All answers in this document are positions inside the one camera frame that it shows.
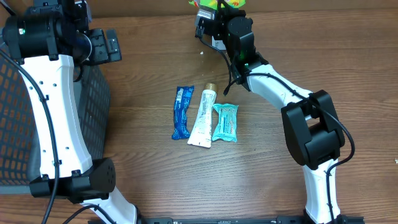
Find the green gummy candy bag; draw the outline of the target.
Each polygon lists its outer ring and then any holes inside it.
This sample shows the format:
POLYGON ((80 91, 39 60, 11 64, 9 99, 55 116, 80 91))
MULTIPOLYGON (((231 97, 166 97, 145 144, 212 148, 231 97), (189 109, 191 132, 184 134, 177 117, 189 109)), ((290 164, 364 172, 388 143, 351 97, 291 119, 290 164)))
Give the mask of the green gummy candy bag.
MULTIPOLYGON (((233 8, 239 8, 245 5, 245 0, 225 0, 225 2, 233 8)), ((211 9, 217 9, 218 0, 191 0, 189 4, 196 7, 209 7, 211 9)))

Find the teal wet wipes pack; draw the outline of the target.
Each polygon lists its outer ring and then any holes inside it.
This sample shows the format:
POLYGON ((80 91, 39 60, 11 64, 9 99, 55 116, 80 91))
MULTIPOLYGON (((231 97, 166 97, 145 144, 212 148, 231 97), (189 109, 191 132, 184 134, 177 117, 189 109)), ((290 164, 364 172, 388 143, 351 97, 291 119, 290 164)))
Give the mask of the teal wet wipes pack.
POLYGON ((214 104, 213 109, 218 113, 218 124, 212 136, 212 141, 219 139, 237 142, 237 112, 239 106, 232 104, 214 104))

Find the blue snack wrapper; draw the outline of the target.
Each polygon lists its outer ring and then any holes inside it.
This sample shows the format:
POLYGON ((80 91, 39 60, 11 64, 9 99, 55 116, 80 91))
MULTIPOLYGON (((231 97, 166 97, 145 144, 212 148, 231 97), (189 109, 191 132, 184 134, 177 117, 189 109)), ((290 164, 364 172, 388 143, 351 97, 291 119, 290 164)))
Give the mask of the blue snack wrapper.
POLYGON ((187 139, 190 133, 187 129, 187 110, 192 99, 194 86, 178 86, 174 103, 174 133, 173 140, 187 139))

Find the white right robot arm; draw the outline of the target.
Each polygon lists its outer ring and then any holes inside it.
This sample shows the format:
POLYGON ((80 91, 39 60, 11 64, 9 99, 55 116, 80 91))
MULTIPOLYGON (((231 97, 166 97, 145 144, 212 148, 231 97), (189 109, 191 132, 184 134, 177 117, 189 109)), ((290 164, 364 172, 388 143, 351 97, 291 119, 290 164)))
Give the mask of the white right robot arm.
POLYGON ((300 88, 279 75, 254 45, 253 20, 244 10, 219 2, 197 30, 223 42, 229 86, 242 85, 270 102, 282 115, 287 149, 303 167, 307 203, 305 223, 347 223, 336 201, 340 149, 353 138, 339 121, 331 96, 300 88))

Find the white tube gold cap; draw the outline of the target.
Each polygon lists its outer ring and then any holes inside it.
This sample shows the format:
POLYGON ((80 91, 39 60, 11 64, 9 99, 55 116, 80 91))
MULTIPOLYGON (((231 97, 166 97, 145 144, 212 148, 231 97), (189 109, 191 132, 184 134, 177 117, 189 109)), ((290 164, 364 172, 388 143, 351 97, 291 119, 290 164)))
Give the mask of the white tube gold cap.
POLYGON ((212 110, 217 96, 217 85, 207 83, 201 94, 197 118, 187 144, 205 148, 211 147, 212 110))

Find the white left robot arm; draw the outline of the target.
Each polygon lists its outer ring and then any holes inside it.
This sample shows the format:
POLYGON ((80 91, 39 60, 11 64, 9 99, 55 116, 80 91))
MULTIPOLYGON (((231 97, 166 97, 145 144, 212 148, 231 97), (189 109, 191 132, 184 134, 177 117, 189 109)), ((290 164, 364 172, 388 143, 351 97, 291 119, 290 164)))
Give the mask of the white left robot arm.
POLYGON ((93 159, 83 138, 74 69, 121 60, 114 30, 90 29, 86 1, 35 1, 7 18, 2 56, 21 74, 29 93, 40 149, 40 174, 32 196, 69 200, 92 210, 103 223, 139 223, 137 208, 116 187, 111 159, 93 159))

